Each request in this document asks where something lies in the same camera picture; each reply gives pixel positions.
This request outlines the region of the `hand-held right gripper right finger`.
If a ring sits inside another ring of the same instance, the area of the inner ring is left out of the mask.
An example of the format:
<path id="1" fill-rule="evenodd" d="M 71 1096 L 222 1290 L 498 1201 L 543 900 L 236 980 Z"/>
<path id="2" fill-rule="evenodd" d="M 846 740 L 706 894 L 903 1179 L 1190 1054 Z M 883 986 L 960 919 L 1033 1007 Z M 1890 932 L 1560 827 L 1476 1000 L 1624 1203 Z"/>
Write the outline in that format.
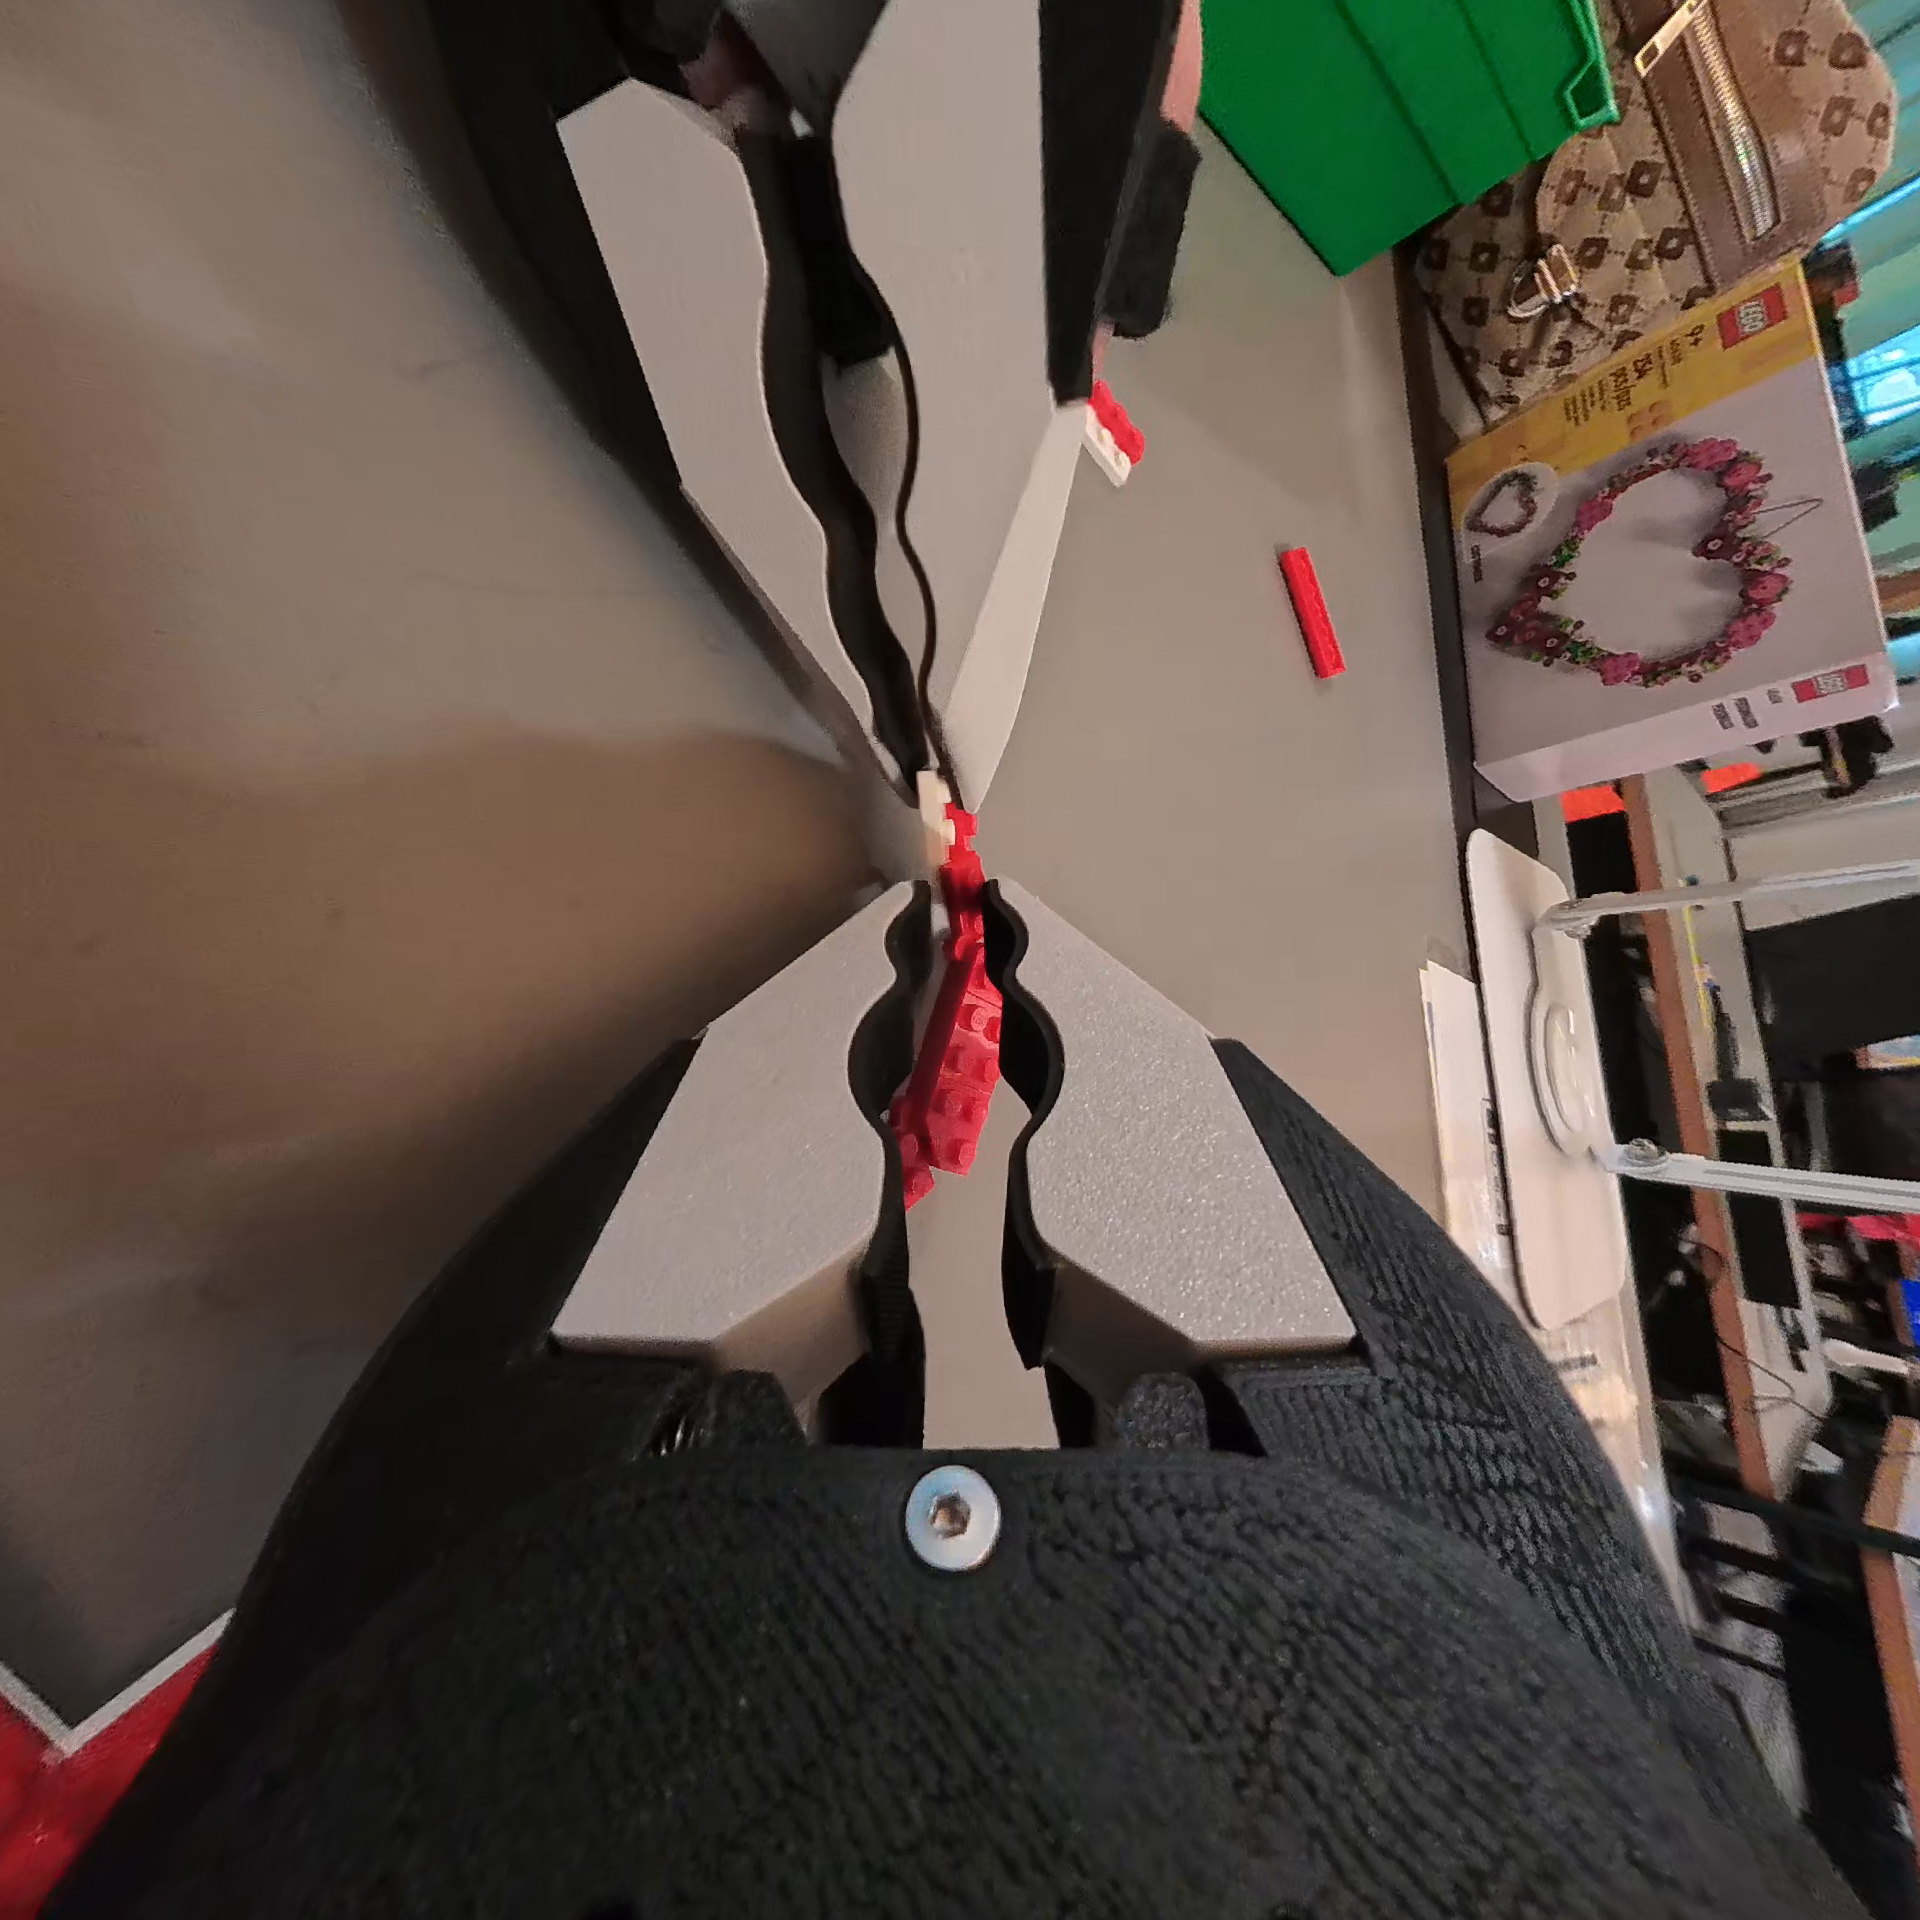
<path id="1" fill-rule="evenodd" d="M 1001 1297 L 1022 1362 L 1195 1374 L 1358 1338 L 1212 1033 L 1012 880 L 983 896 L 1027 1107 Z"/>

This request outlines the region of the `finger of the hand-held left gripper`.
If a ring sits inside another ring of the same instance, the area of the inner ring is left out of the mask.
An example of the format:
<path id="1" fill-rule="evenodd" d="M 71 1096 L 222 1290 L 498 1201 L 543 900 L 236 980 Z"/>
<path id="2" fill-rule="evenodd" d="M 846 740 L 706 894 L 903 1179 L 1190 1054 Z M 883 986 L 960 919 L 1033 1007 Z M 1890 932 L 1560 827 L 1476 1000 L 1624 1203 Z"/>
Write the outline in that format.
<path id="1" fill-rule="evenodd" d="M 832 115 L 857 267 L 896 330 L 830 375 L 881 528 L 881 601 L 960 807 L 982 812 L 1025 697 L 1086 404 L 1047 374 L 1038 6 L 886 6 Z"/>
<path id="2" fill-rule="evenodd" d="M 838 323 L 883 346 L 823 136 L 728 130 L 623 80 L 560 145 L 679 490 L 881 777 L 928 768 L 921 697 L 881 600 L 881 519 L 830 420 Z"/>

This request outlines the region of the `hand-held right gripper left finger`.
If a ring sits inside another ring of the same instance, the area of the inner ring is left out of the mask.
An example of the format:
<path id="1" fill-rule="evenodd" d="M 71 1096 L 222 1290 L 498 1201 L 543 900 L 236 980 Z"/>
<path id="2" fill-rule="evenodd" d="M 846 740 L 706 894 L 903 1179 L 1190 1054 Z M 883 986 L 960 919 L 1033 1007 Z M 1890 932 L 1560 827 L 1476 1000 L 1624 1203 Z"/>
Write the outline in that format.
<path id="1" fill-rule="evenodd" d="M 706 1027 L 552 1328 L 768 1374 L 862 1446 L 924 1438 L 890 1108 L 918 1059 L 931 888 L 860 907 Z"/>

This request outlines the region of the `red and white lego assembly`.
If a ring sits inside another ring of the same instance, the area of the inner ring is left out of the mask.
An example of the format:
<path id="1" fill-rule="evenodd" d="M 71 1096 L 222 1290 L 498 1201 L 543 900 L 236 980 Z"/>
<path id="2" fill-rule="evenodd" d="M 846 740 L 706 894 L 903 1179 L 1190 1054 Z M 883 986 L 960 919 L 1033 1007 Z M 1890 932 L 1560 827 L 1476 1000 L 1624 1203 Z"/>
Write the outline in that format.
<path id="1" fill-rule="evenodd" d="M 940 1172 L 971 1170 L 1001 1079 L 1001 992 L 988 969 L 988 876 L 974 848 L 977 817 L 954 803 L 950 783 L 935 772 L 919 775 L 919 817 L 928 852 L 942 856 L 945 972 L 915 1068 L 888 1114 L 908 1210 L 934 1194 Z"/>

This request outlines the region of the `long red lego plate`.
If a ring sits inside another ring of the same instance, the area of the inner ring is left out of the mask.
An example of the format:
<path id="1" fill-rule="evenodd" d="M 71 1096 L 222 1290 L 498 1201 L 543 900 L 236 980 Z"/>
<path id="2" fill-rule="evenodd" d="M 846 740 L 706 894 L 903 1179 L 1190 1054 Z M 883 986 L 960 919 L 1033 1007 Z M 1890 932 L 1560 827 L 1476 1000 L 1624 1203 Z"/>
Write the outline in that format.
<path id="1" fill-rule="evenodd" d="M 1347 673 L 1347 658 L 1313 553 L 1296 544 L 1286 547 L 1278 553 L 1278 564 L 1313 674 L 1320 682 L 1339 680 Z"/>

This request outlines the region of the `lego set box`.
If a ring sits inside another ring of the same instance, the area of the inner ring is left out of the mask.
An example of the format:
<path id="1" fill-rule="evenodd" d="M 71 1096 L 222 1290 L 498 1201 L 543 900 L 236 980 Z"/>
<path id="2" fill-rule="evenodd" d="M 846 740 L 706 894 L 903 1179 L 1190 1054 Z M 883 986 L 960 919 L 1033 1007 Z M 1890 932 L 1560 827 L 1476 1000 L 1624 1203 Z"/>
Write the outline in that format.
<path id="1" fill-rule="evenodd" d="M 1548 800 L 1888 712 L 1847 454 L 1798 263 L 1455 449 L 1480 772 Z"/>

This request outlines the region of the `large red lego baseplate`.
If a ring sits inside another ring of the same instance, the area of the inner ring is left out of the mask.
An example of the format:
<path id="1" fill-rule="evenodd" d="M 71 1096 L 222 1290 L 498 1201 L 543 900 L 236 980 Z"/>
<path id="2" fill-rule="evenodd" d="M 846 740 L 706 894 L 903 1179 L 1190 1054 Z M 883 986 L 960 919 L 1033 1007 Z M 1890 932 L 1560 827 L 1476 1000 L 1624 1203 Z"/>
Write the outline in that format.
<path id="1" fill-rule="evenodd" d="M 177 1721 L 233 1612 L 78 1723 L 2 1668 L 2 1916 L 35 1918 Z"/>

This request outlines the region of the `green plastic bin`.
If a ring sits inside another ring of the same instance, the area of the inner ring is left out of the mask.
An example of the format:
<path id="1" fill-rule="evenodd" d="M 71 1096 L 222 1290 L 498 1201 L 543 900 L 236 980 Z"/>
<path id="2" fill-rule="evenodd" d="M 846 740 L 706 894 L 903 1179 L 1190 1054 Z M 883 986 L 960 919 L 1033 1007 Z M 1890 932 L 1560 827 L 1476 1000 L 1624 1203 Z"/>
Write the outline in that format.
<path id="1" fill-rule="evenodd" d="M 1206 2 L 1202 118 L 1338 278 L 1617 121 L 1593 2 Z"/>

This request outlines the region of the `white paper sheets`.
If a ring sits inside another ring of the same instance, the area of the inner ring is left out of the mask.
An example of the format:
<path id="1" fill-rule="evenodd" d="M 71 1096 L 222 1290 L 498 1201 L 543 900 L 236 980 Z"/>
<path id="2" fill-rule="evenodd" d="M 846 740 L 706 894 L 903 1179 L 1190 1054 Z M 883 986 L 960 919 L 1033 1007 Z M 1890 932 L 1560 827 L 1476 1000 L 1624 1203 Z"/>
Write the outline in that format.
<path id="1" fill-rule="evenodd" d="M 1420 972 L 1443 1219 L 1484 1278 L 1514 1264 L 1505 1158 L 1486 1062 L 1480 988 L 1426 962 Z"/>

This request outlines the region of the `white flat pad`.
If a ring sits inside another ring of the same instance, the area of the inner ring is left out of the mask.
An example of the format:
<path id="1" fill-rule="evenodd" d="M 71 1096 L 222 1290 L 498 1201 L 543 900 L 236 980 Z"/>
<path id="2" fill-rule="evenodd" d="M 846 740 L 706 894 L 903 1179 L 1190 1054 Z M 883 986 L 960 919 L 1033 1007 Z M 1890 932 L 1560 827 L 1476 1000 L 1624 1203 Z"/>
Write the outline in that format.
<path id="1" fill-rule="evenodd" d="M 1550 924 L 1569 888 L 1490 833 L 1468 843 L 1480 1014 L 1526 1316 L 1554 1332 L 1628 1281 L 1617 1144 L 1584 944 Z"/>

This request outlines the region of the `brown patterned handbag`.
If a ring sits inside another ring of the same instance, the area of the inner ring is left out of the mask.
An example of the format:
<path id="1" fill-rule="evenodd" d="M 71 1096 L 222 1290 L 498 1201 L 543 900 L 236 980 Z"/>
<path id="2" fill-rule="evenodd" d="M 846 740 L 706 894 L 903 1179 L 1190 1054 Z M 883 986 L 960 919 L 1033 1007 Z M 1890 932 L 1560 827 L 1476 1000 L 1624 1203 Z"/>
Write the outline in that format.
<path id="1" fill-rule="evenodd" d="M 1414 278 L 1484 428 L 1811 252 L 1881 188 L 1900 92 L 1843 2 L 1609 2 L 1617 121 L 1423 233 Z"/>

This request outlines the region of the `black monitor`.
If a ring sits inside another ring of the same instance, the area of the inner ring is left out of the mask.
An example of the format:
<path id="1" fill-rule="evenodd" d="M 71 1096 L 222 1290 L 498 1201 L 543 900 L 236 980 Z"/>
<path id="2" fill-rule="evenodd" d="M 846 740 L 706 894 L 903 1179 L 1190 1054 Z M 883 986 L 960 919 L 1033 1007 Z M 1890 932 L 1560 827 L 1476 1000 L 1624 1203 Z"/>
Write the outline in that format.
<path id="1" fill-rule="evenodd" d="M 1918 896 L 1748 930 L 1744 951 L 1775 1078 L 1918 1035 Z"/>

